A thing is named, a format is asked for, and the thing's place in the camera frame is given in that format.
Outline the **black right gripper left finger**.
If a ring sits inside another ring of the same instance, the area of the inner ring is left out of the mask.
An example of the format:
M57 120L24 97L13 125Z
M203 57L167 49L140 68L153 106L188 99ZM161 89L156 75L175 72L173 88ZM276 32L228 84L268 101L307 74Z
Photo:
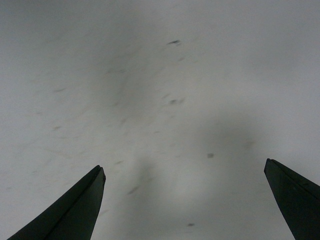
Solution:
M10 240L89 240L100 212L106 176L97 165Z

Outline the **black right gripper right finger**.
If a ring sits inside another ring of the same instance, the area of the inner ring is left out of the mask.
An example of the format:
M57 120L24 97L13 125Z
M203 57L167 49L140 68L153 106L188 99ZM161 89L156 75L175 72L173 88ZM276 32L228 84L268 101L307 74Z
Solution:
M320 186L282 163L267 159L264 173L296 240L320 238Z

